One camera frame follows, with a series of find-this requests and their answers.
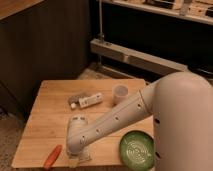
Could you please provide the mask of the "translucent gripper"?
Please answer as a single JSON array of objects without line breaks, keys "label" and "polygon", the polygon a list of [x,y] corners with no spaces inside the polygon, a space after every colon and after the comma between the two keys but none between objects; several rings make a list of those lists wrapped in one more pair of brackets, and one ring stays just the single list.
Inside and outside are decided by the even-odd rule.
[{"label": "translucent gripper", "polygon": [[90,153],[88,149],[84,149],[80,154],[78,155],[70,155],[69,156],[69,162],[71,164],[79,164],[86,161],[89,161],[91,159]]}]

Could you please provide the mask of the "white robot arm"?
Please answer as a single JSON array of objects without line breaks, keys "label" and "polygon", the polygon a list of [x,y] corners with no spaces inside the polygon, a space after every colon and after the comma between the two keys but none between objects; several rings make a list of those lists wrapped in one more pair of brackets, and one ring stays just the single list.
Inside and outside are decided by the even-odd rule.
[{"label": "white robot arm", "polygon": [[153,118],[155,171],[213,171],[213,85],[191,72],[160,78],[87,124],[72,118],[68,156],[99,139]]}]

